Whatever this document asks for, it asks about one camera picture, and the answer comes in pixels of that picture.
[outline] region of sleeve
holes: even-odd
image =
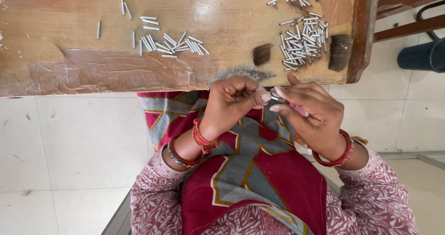
[[[181,234],[178,185],[186,172],[175,171],[165,164],[162,150],[148,161],[131,188],[133,235]]]
[[[328,189],[327,233],[418,235],[408,192],[388,164],[368,152],[368,164],[361,170],[336,168],[344,186],[339,198]]]

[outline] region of brush bristles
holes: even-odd
[[[272,44],[264,44],[253,49],[253,64],[260,66],[270,61],[270,49]]]
[[[329,70],[342,71],[351,58],[353,40],[348,34],[331,36],[331,57],[329,59]]]

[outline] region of bucket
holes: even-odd
[[[403,49],[397,63],[403,69],[445,73],[445,38]]]

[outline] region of table surface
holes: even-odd
[[[351,33],[354,0],[308,0],[303,10],[285,0],[0,0],[0,96],[207,89],[218,78],[248,75],[264,86],[286,84],[280,22],[306,10],[324,15],[329,34]],[[143,29],[140,16],[155,16],[160,31]],[[97,22],[101,36],[96,39]],[[132,47],[136,33],[136,49]],[[139,56],[138,39],[163,33],[178,40],[187,31],[212,55],[161,52]],[[254,47],[271,43],[270,62],[255,67]],[[327,69],[329,53],[295,75],[320,84],[345,83],[347,69]]]

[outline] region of bangle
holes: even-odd
[[[171,159],[173,159],[173,161],[175,161],[178,165],[182,166],[182,167],[195,167],[198,165],[198,163],[201,161],[201,159],[203,158],[202,156],[199,156],[199,158],[195,161],[186,161],[185,159],[181,158],[175,151],[175,149],[173,148],[173,141],[179,137],[181,135],[176,135],[173,138],[171,138],[170,142],[168,142],[167,144],[167,149],[168,149],[168,154],[170,155]]]
[[[209,154],[211,149],[214,147],[218,147],[216,146],[216,142],[217,140],[214,140],[212,142],[208,142],[206,141],[201,134],[199,133],[199,130],[197,129],[198,125],[201,123],[201,119],[195,119],[193,121],[194,127],[192,130],[192,137],[193,140],[195,141],[195,143],[201,147],[201,149],[203,150],[204,154]]]
[[[316,153],[315,151],[312,151],[312,155],[314,156],[314,159],[318,163],[322,164],[323,166],[328,166],[328,167],[339,167],[339,166],[342,166],[343,164],[345,164],[346,162],[348,162],[348,160],[352,157],[353,152],[354,152],[354,141],[353,141],[353,138],[351,136],[349,136],[347,132],[345,132],[345,131],[343,131],[341,129],[340,129],[340,133],[346,139],[346,151],[343,153],[342,157],[340,157],[336,161],[324,162],[323,160],[321,160],[321,158],[318,155],[318,153]]]

